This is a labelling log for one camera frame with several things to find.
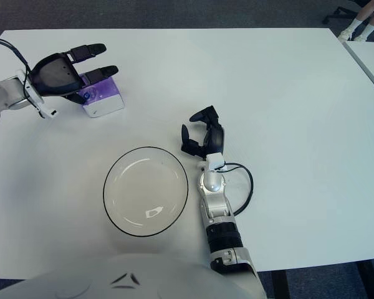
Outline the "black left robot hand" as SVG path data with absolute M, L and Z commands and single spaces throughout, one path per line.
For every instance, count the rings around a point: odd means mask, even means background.
M 87 99 L 79 95 L 79 92 L 115 75 L 118 67 L 110 65 L 79 74 L 74 64 L 94 58 L 106 49 L 104 44 L 90 44 L 52 54 L 39 61 L 31 70 L 31 84 L 42 97 L 60 96 L 84 105 Z

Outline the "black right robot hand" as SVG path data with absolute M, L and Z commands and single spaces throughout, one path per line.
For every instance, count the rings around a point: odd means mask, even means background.
M 224 128 L 219 123 L 219 116 L 211 105 L 195 113 L 189 119 L 190 122 L 203 122 L 206 125 L 206 134 L 203 144 L 200 146 L 195 140 L 189 137 L 186 125 L 181 127 L 181 150 L 191 156 L 199 156 L 206 159 L 207 155 L 221 153 L 224 151 Z

